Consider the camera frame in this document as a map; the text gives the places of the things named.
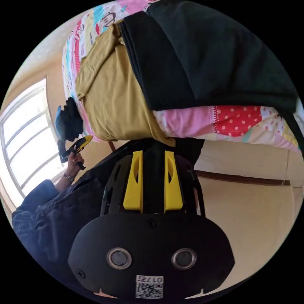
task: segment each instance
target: mustard yellow shirt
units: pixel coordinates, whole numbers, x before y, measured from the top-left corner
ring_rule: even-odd
[[[96,136],[105,141],[151,138],[171,147],[132,71],[118,24],[100,35],[82,59],[76,93]]]

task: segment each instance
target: qr code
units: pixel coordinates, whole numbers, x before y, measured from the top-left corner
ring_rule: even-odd
[[[163,281],[162,276],[136,276],[136,297],[140,299],[162,299]]]

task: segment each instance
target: screw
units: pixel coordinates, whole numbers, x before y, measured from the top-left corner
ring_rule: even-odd
[[[147,221],[147,225],[148,225],[149,228],[153,229],[153,228],[155,228],[155,227],[157,226],[157,223],[156,223],[155,220],[149,219],[149,220]]]
[[[80,279],[85,279],[85,278],[86,278],[85,273],[84,273],[82,270],[80,270],[80,269],[77,269],[77,270],[76,270],[76,275],[77,275],[77,277],[79,277]]]
[[[225,276],[225,274],[226,274],[226,271],[225,271],[225,270],[221,271],[221,272],[218,274],[218,278],[221,280],[221,279]]]

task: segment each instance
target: blue cap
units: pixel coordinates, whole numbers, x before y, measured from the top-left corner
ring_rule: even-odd
[[[56,113],[56,116],[55,116],[55,127],[56,127],[56,130],[57,130],[57,133],[58,133],[59,137],[61,139],[65,140],[65,135],[64,135],[63,125],[62,125],[62,119],[61,119],[60,114],[61,114],[61,106],[59,106],[58,109],[57,109],[57,113]]]

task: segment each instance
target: jacket sleeve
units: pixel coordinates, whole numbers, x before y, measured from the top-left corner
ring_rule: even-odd
[[[15,233],[19,230],[20,225],[26,224],[34,216],[34,212],[39,206],[45,205],[58,194],[58,190],[50,180],[44,180],[33,189],[12,213],[12,226]]]

